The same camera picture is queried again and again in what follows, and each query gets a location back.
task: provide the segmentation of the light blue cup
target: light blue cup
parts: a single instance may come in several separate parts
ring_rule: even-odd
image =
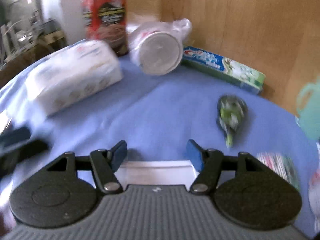
[[[303,109],[300,108],[302,99],[311,93]],[[297,112],[299,125],[308,138],[318,141],[320,138],[320,79],[316,84],[308,83],[301,89],[297,97]]]

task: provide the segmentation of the green toothpaste box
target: green toothpaste box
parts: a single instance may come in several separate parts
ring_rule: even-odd
[[[227,57],[191,46],[183,50],[182,63],[253,94],[262,91],[265,75]]]

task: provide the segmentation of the green toy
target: green toy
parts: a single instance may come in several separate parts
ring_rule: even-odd
[[[247,112],[247,104],[242,99],[230,95],[219,98],[217,124],[224,133],[228,148],[232,147],[234,136]]]

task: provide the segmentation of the red snack box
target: red snack box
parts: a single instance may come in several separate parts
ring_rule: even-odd
[[[106,41],[117,56],[127,53],[126,0],[82,0],[87,37]]]

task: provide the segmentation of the dark blue cloth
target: dark blue cloth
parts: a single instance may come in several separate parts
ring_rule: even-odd
[[[0,110],[7,109],[16,126],[26,124],[33,137],[43,137],[52,144],[50,154],[19,165],[14,174],[16,183],[63,152],[88,155],[98,148],[111,148],[120,140],[126,140],[128,148],[134,149],[128,156],[132,161],[180,160],[189,139],[225,155],[240,151],[254,156],[261,152],[281,153],[292,158],[300,178],[303,207],[295,225],[307,236],[315,235],[308,180],[318,165],[316,143],[305,137],[292,114],[259,96],[183,66],[165,76],[145,75],[125,56],[120,58],[124,73],[121,82],[45,120],[27,100],[24,86],[28,73],[44,60],[28,67],[0,91]],[[248,119],[231,149],[226,147],[216,125],[217,101],[223,94],[241,97],[249,109]]]

